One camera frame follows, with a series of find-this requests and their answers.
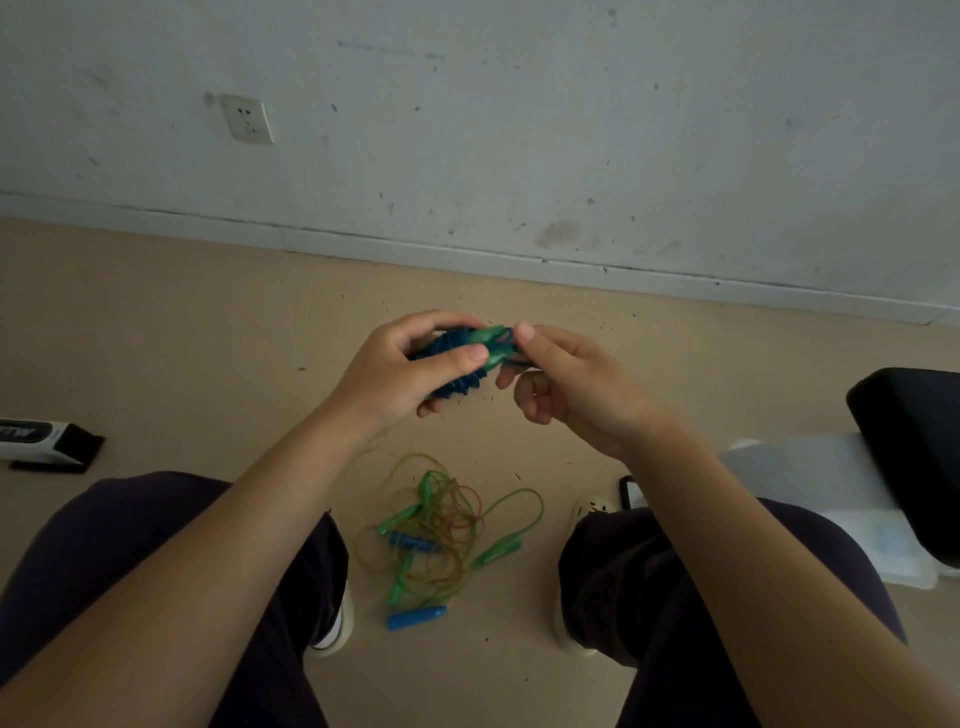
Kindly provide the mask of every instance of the coiled blue rope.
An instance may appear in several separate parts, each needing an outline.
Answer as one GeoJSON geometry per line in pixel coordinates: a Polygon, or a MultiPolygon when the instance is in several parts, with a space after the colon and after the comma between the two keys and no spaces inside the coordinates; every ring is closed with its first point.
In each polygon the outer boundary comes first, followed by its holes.
{"type": "Polygon", "coordinates": [[[514,341],[514,331],[509,327],[496,326],[490,328],[455,328],[452,331],[434,339],[430,346],[409,356],[411,361],[424,359],[427,356],[435,356],[439,353],[448,352],[457,347],[463,347],[467,344],[483,344],[490,352],[490,358],[487,363],[472,374],[459,376],[451,382],[448,382],[440,389],[433,392],[432,397],[449,400],[451,395],[465,395],[471,389],[480,386],[480,380],[487,372],[495,369],[500,364],[518,364],[525,365],[522,357],[517,360],[515,356],[520,354],[514,341]]]}

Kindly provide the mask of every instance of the wall socket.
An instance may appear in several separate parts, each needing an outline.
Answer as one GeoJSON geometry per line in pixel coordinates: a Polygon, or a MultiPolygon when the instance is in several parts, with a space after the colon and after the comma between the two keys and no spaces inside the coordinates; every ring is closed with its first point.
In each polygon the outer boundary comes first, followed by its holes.
{"type": "Polygon", "coordinates": [[[234,139],[254,144],[274,143],[270,122],[267,121],[267,108],[262,101],[222,93],[220,106],[223,107],[227,126],[234,139]]]}

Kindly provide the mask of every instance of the beige floor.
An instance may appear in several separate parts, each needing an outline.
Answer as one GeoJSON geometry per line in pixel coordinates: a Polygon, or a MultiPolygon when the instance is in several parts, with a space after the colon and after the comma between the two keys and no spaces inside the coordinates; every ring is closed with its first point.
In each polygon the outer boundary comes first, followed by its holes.
{"type": "MultiPolygon", "coordinates": [[[[0,414],[69,420],[109,439],[85,476],[0,471],[0,578],[90,482],[160,469],[232,479],[329,391],[367,332],[460,307],[587,333],[711,443],[850,430],[844,394],[890,365],[957,369],[960,330],[562,288],[113,232],[0,222],[0,414]]],[[[552,642],[554,564],[573,499],[622,468],[559,426],[537,428],[489,384],[411,420],[336,497],[352,542],[394,458],[425,450],[485,497],[522,482],[547,503],[525,548],[450,614],[388,634],[386,584],[354,568],[359,617],[309,667],[333,725],[610,725],[631,672],[552,642]]],[[[492,528],[526,518],[504,513],[492,528]]],[[[960,687],[960,588],[896,590],[919,651],[960,687]]]]}

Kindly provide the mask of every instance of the white wall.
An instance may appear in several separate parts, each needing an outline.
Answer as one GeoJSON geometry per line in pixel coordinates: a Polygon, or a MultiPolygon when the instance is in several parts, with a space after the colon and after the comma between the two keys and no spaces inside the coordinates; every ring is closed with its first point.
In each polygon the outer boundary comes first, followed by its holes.
{"type": "Polygon", "coordinates": [[[952,0],[7,0],[0,212],[956,320],[958,31],[952,0]]]}

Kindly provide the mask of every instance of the pants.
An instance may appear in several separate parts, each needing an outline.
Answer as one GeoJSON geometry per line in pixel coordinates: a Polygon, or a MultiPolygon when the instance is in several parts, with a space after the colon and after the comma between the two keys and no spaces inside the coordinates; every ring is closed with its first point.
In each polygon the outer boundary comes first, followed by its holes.
{"type": "MultiPolygon", "coordinates": [[[[227,487],[152,473],[101,481],[61,508],[0,596],[0,685],[227,487]]],[[[765,505],[904,639],[886,590],[846,533],[801,508],[765,505]]],[[[336,619],[347,564],[336,525],[324,516],[284,574],[210,725],[326,726],[302,657],[336,619]]],[[[703,602],[649,510],[585,518],[564,548],[560,579],[569,632],[637,669],[620,726],[757,725],[703,602]]]]}

